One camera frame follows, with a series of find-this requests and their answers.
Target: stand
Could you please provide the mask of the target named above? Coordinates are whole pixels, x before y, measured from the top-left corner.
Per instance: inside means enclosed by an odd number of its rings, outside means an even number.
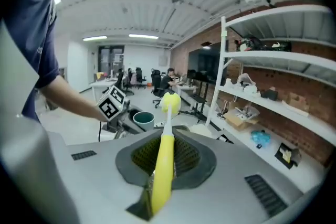
[[[201,84],[199,85],[199,91],[198,91],[198,94],[189,94],[189,96],[195,100],[196,102],[196,106],[195,108],[193,109],[194,111],[193,112],[189,112],[189,111],[180,111],[179,114],[186,114],[186,115],[190,115],[190,116],[195,116],[196,118],[198,118],[198,121],[197,123],[199,123],[200,121],[206,121],[206,116],[203,115],[203,109],[204,109],[204,104],[207,102],[206,101],[206,95],[208,93],[208,87],[209,87],[209,83],[206,83],[205,84],[205,91],[204,91],[204,95],[203,95],[203,98],[200,97],[201,95],[201,90],[202,90],[202,85],[203,85],[203,82],[201,82]],[[198,108],[198,104],[202,104],[202,107],[201,107],[201,111],[198,111],[197,108]]]

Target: white shelf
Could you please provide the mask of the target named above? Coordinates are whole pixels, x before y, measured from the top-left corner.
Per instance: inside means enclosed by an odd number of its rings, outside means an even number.
[[[288,177],[289,180],[291,180],[303,193],[306,193],[311,188],[315,187],[323,181],[325,175],[324,167],[301,150],[300,153],[302,154],[302,160],[299,163],[298,167],[293,166],[291,169],[288,169],[277,158],[275,158],[275,154],[278,151],[281,143],[284,143],[291,148],[295,148],[295,146],[280,137],[279,135],[260,126],[259,124],[253,125],[239,132],[232,126],[227,124],[224,120],[218,118],[217,113],[214,113],[212,115],[211,121],[217,127],[230,132],[235,138],[241,141],[265,162],[267,162],[269,165],[271,165],[283,175]],[[254,141],[251,140],[250,135],[251,131],[254,130],[265,130],[265,132],[271,135],[270,143],[266,147],[257,149],[257,145]]]
[[[233,88],[220,86],[219,90],[243,98],[254,104],[258,104],[272,110],[300,125],[316,133],[318,136],[327,140],[332,145],[336,146],[336,129],[327,124],[326,122],[309,115],[308,117],[302,116],[294,111],[287,109],[281,102],[272,101],[262,97],[253,97],[244,92],[237,91]]]
[[[242,62],[244,67],[292,73],[336,88],[336,62],[326,58],[285,51],[226,52],[224,57]]]
[[[332,11],[321,5],[292,5],[271,8],[231,20],[223,25],[241,36],[312,42],[336,48]]]

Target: navy t-shirt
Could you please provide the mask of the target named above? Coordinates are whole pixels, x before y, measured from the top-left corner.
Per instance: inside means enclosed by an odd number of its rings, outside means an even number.
[[[170,85],[168,84],[168,82],[173,81],[173,79],[171,77],[169,77],[168,75],[165,75],[160,83],[160,88],[167,90]]]
[[[55,13],[54,0],[16,0],[4,17],[13,41],[39,74],[37,89],[49,85],[59,74],[54,52]],[[38,121],[34,91],[30,93],[22,114]]]

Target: cardboard box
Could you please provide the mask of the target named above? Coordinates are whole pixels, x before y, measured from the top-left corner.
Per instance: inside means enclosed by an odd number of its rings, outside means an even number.
[[[307,103],[306,99],[303,96],[300,96],[296,93],[290,92],[287,96],[286,103],[294,108],[303,110],[308,112],[309,111],[309,104]]]
[[[225,121],[238,131],[242,131],[259,122],[259,118],[257,116],[250,120],[241,120],[239,117],[237,117],[235,109],[229,110],[224,114],[224,117]]]

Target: yellow handle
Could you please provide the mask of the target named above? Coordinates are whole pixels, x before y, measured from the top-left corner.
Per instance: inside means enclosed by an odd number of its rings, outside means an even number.
[[[152,193],[152,210],[155,215],[170,199],[174,177],[174,141],[173,135],[162,135],[158,159],[156,160]]]

